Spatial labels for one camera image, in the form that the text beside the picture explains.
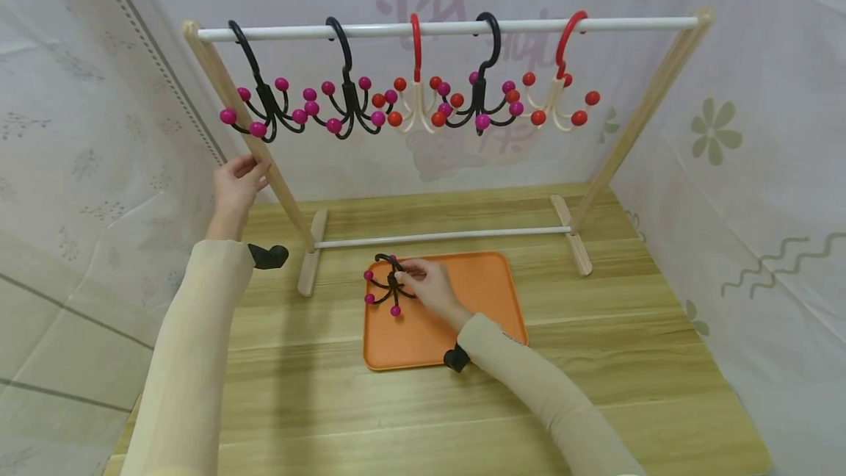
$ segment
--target hand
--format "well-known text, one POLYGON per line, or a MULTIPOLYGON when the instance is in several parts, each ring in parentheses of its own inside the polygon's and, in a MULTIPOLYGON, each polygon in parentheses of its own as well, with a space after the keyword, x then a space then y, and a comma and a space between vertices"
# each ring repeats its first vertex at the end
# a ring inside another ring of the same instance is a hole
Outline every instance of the hand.
POLYGON ((256 162, 252 154, 229 160, 214 171, 214 214, 207 239, 241 240, 256 194, 267 187, 269 160, 256 162))
POLYGON ((409 259, 402 261, 401 265, 405 272, 397 272, 394 275, 397 280, 411 287, 427 309, 461 332, 464 324, 473 318, 473 313, 455 297, 446 267, 426 259, 409 259))

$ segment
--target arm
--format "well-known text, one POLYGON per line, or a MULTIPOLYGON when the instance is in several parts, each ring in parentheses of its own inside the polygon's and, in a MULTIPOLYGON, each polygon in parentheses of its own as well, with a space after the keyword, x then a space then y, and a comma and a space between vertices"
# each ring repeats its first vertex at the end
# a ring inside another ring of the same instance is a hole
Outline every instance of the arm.
POLYGON ((424 259, 402 263, 396 277, 427 308, 458 331, 458 344, 473 363, 504 383, 552 434, 574 476, 644 475, 602 414, 555 365, 514 342, 484 314, 465 309, 446 269, 424 259))
POLYGON ((246 155, 215 172, 215 213, 162 322, 122 476, 217 474, 229 330, 254 265, 239 241, 268 167, 246 155))

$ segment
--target wooden rack foot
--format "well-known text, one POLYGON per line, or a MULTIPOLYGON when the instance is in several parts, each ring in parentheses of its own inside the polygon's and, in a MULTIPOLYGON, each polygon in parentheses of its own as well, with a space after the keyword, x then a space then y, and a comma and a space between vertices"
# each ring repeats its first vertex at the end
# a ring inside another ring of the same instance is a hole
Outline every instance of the wooden rack foot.
MULTIPOLYGON (((561 220, 561 225, 568 226, 570 224, 570 210, 567 208, 567 203, 560 195, 550 195, 549 200, 558 214, 558 219, 561 220)), ((564 234, 564 236, 567 237, 567 243, 570 245, 570 252, 573 254, 579 275, 582 277, 590 275, 593 272, 593 264, 590 263, 590 256, 585 250, 585 244, 581 242, 581 236, 578 234, 564 234)))
MULTIPOLYGON (((323 241, 323 232, 326 231, 328 220, 329 210, 325 208, 318 209, 314 218, 311 220, 311 235, 315 241, 323 241)), ((321 249, 315 248, 314 252, 306 251, 303 256, 303 266, 300 269, 300 281, 297 282, 297 291, 306 298, 311 298, 311 295, 315 291, 319 252, 321 252, 321 249)))

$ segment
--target wooden table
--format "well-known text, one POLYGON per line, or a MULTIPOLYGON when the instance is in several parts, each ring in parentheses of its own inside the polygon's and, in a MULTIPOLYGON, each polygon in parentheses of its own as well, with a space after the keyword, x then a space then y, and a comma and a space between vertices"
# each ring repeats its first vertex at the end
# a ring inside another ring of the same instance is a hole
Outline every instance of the wooden table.
MULTIPOLYGON (((549 194, 582 185, 306 204, 328 207, 327 239, 557 226, 549 194)), ((529 344, 572 377, 652 476, 763 475, 767 449, 611 192, 581 231, 580 278, 561 236, 324 251, 312 298, 296 292, 301 247, 277 206, 245 241, 281 243, 282 270, 256 271, 235 312, 220 474, 566 475, 546 431, 475 366, 371 372, 361 360, 362 271, 400 257, 499 250, 510 261, 529 344)), ((107 467, 116 475, 131 426, 107 467)))

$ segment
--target orange tray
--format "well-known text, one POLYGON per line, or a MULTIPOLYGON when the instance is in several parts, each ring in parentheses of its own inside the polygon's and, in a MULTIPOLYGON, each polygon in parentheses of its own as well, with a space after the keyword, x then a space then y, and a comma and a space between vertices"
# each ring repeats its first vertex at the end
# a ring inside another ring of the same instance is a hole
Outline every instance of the orange tray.
MULTIPOLYGON (((446 266, 464 307, 484 313, 508 336, 528 345, 527 328, 505 256, 499 252, 475 252, 424 257, 446 266)), ((380 283, 388 282, 390 269, 384 261, 369 266, 380 283)), ((386 291, 367 282, 365 293, 368 292, 381 298, 386 291)), ((458 334, 418 299, 399 298, 402 314, 396 318, 389 312, 394 305, 392 297, 378 305, 365 305, 365 364, 375 371, 443 364, 444 354, 455 347, 458 334)))

